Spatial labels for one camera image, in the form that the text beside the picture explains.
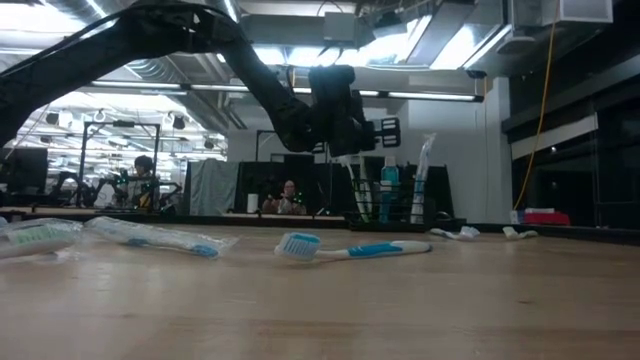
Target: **computer monitor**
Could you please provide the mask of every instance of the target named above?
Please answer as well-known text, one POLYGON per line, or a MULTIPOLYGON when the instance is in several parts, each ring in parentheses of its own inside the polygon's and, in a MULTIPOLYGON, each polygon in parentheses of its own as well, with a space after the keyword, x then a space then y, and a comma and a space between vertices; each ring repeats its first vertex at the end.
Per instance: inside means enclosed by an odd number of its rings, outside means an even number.
POLYGON ((8 193, 43 194, 49 168, 47 149, 11 150, 0 151, 0 184, 6 184, 8 193))

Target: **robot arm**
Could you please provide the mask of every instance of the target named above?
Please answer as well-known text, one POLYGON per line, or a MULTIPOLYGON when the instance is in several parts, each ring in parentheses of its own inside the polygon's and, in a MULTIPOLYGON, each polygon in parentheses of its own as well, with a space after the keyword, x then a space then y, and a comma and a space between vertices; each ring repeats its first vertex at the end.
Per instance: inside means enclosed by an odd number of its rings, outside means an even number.
POLYGON ((311 151, 317 143, 328 142, 332 155, 339 156, 374 149, 377 136, 396 138, 385 141, 385 147, 399 145, 397 123, 376 131, 364 120, 361 100, 349 87, 355 80, 351 67, 312 70, 315 101, 308 106, 280 84, 240 25, 224 13, 177 0, 157 2, 138 1, 0 73, 0 144, 13 139, 36 109, 131 61, 175 52, 216 52, 266 110, 288 150, 311 151), (87 37, 114 19, 113 26, 87 37))

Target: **table surface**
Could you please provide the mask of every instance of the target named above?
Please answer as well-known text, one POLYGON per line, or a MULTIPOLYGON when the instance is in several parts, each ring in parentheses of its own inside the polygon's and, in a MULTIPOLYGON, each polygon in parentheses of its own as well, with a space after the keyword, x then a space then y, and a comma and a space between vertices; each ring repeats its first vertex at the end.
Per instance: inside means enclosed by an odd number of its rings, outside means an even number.
MULTIPOLYGON (((430 238, 430 254, 275 258, 283 229, 207 260, 83 245, 0 264, 2 359, 638 359, 640 249, 430 238)), ((427 235, 313 230, 326 248, 427 235)))

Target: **blue and white toothbrush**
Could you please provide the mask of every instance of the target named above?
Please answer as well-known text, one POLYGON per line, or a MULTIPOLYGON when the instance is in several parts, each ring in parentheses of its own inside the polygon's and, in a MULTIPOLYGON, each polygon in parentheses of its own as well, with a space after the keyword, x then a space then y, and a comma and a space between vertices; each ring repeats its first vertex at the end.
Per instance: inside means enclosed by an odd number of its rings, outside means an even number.
POLYGON ((284 234, 274 253, 299 261, 313 259, 362 259, 383 256, 426 253, 432 250, 431 244, 422 241, 392 241, 380 244, 355 246, 344 250, 320 250, 320 238, 311 234, 284 234))

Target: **blue bottle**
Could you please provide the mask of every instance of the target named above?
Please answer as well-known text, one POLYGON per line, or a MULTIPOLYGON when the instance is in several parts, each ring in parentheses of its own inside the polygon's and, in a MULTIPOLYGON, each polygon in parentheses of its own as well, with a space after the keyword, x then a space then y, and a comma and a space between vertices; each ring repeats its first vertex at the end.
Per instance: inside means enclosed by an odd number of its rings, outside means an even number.
POLYGON ((391 202, 397 198, 399 182, 400 173, 396 166, 395 156, 385 157, 380 180, 379 220, 383 224, 389 222, 389 208, 391 207, 391 202))

